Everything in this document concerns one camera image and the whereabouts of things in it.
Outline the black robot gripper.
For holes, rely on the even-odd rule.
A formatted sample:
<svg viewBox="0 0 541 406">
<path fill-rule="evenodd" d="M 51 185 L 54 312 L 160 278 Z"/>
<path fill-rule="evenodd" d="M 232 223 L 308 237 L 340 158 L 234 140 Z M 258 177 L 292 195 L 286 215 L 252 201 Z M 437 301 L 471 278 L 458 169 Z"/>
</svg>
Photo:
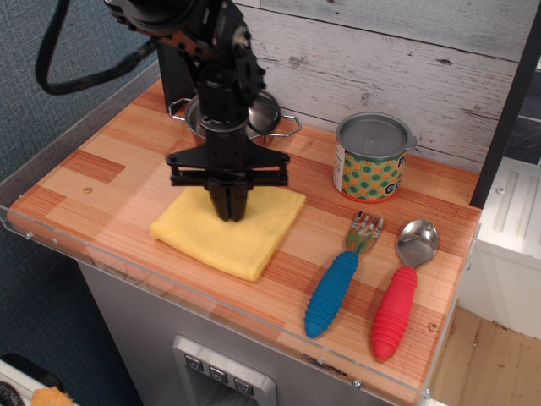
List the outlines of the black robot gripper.
<svg viewBox="0 0 541 406">
<path fill-rule="evenodd" d="M 257 145 L 242 130 L 209 132 L 202 144 L 166 157 L 171 184 L 208 189 L 216 215 L 226 222 L 244 218 L 249 190 L 287 186 L 289 162 L 288 154 Z"/>
</svg>

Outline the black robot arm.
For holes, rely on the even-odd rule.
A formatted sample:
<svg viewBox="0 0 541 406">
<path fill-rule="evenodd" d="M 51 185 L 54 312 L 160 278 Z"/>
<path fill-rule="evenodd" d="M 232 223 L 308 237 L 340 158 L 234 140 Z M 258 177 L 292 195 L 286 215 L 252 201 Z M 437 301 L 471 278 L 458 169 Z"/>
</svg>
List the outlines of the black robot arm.
<svg viewBox="0 0 541 406">
<path fill-rule="evenodd" d="M 242 12 L 231 1 L 110 1 L 129 29 L 176 48 L 189 66 L 205 142 L 169 155 L 175 186 L 202 186 L 217 216 L 243 218 L 255 186 L 288 182 L 286 154 L 246 134 L 249 109 L 265 88 Z"/>
</svg>

